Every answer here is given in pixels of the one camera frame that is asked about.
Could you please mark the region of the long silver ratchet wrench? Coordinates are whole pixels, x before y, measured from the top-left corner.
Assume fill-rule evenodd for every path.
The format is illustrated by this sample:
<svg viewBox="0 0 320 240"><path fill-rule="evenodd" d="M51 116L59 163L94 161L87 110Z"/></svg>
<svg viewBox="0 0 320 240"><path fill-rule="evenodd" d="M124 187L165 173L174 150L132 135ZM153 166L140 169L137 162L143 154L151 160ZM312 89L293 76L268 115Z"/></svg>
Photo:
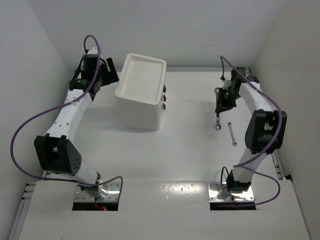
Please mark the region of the long silver ratchet wrench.
<svg viewBox="0 0 320 240"><path fill-rule="evenodd" d="M216 114L216 123L214 128L219 131L221 129L221 124L220 124L220 114L219 113L215 113Z"/></svg>

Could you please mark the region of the white drawer cabinet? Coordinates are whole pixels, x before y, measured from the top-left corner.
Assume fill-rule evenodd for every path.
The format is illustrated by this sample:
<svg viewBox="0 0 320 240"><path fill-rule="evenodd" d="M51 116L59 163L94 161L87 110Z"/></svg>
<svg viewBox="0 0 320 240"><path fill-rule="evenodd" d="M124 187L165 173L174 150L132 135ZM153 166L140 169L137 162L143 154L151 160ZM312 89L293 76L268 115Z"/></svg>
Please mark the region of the white drawer cabinet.
<svg viewBox="0 0 320 240"><path fill-rule="evenodd" d="M129 53L120 74L115 96L124 125L128 128L158 131L163 116L163 87L166 61Z"/></svg>

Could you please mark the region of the small silver wrench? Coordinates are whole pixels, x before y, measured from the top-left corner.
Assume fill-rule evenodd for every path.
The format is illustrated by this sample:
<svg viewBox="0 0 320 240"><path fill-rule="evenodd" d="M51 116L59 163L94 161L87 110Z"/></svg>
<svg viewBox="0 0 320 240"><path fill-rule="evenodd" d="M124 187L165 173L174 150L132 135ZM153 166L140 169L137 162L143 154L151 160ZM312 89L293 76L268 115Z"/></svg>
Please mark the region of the small silver wrench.
<svg viewBox="0 0 320 240"><path fill-rule="evenodd" d="M231 139L232 139L232 145L235 147L235 146L237 146L237 141L236 141L235 135L233 133L232 123L228 122L227 125L228 125L229 131L230 131L230 135L231 135Z"/></svg>

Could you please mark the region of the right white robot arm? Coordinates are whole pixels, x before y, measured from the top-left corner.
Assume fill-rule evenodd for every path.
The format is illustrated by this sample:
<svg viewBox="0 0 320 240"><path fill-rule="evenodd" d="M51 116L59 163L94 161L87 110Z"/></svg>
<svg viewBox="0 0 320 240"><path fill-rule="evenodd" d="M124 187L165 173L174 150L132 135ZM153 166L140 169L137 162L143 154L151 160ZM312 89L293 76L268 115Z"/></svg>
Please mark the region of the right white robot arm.
<svg viewBox="0 0 320 240"><path fill-rule="evenodd" d="M226 190L236 193L249 189L261 162L282 146L288 118L285 111L265 96L259 80L246 73L244 67L236 67L231 71L231 78L222 77L223 86L215 89L217 118L220 113L235 108L239 98L251 113L244 136L245 151L226 178Z"/></svg>

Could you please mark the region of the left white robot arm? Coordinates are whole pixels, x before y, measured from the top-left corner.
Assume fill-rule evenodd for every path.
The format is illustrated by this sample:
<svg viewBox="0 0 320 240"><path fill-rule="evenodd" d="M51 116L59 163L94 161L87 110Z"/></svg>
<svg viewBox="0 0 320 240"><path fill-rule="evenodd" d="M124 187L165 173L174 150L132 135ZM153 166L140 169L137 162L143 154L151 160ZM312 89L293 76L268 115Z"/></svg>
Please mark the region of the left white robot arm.
<svg viewBox="0 0 320 240"><path fill-rule="evenodd" d="M107 189L101 175L85 165L74 146L78 125L101 87L119 81L111 58L103 59L97 47L91 47L80 60L69 82L56 120L45 135L37 136L34 147L41 168L50 174L76 181L80 189L95 200L104 200Z"/></svg>

